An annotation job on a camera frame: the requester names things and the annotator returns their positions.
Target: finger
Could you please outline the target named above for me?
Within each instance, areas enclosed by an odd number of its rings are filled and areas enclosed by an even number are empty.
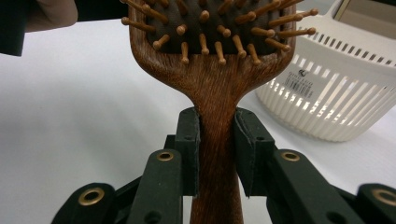
[[[76,23],[78,12],[74,0],[37,0],[32,6],[26,32],[70,26]]]

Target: white surface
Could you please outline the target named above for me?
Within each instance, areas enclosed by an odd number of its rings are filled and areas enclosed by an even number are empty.
[[[138,67],[119,21],[28,34],[21,58],[0,55],[0,78],[0,222],[6,224],[50,223],[74,190],[91,182],[118,189],[139,177],[149,154],[175,133],[178,113],[191,106]],[[279,148],[302,151],[335,186],[396,188],[396,108],[358,138],[334,144],[283,127],[254,93],[239,106],[260,118]],[[269,223],[264,202],[244,200],[247,224]]]

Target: plastic basket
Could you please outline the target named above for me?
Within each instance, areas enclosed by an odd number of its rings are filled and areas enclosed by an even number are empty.
[[[298,23],[318,32],[298,37],[290,65],[256,93],[293,129],[341,142],[365,132],[396,105],[396,41],[334,21],[337,4],[322,17]]]

